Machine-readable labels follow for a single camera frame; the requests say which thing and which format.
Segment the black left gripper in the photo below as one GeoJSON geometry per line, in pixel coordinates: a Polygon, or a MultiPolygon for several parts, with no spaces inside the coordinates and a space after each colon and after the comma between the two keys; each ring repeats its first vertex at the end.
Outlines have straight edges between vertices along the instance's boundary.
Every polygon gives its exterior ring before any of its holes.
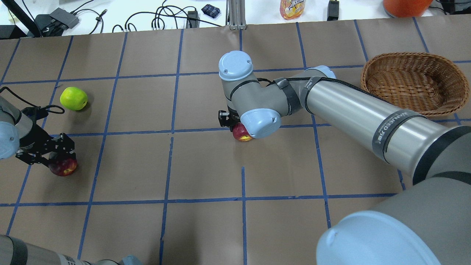
{"type": "Polygon", "coordinates": [[[19,120],[15,124],[19,135],[19,149],[15,157],[29,164],[41,164],[47,168],[54,163],[55,154],[42,155],[52,151],[58,153],[74,153],[75,142],[67,134],[50,136],[37,125],[37,120],[47,117],[44,107],[26,107],[19,112],[19,120]]]}

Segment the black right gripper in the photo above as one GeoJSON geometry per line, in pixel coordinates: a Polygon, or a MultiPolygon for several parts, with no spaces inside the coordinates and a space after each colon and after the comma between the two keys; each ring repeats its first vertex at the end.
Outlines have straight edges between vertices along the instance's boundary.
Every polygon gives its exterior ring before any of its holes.
{"type": "Polygon", "coordinates": [[[219,110],[219,125],[221,127],[228,127],[230,130],[234,128],[235,125],[240,123],[240,116],[237,111],[233,109],[219,110]]]}

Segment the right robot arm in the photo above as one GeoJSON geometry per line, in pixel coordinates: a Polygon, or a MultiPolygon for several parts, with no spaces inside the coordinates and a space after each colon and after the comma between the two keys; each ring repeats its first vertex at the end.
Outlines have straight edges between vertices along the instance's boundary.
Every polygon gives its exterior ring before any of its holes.
{"type": "Polygon", "coordinates": [[[253,138],[304,109],[412,178],[412,188],[344,217],[320,237],[318,265],[469,265],[470,127],[447,128],[335,78],[326,66],[262,87],[252,59],[231,51],[219,60],[229,111],[253,138]]]}

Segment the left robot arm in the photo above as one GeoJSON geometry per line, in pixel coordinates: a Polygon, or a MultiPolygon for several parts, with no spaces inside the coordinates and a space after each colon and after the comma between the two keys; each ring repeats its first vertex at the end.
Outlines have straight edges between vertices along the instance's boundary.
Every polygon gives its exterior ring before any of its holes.
{"type": "Polygon", "coordinates": [[[77,162],[75,142],[66,134],[52,137],[13,104],[1,97],[1,159],[15,156],[28,165],[42,164],[49,169],[64,161],[77,162]]]}

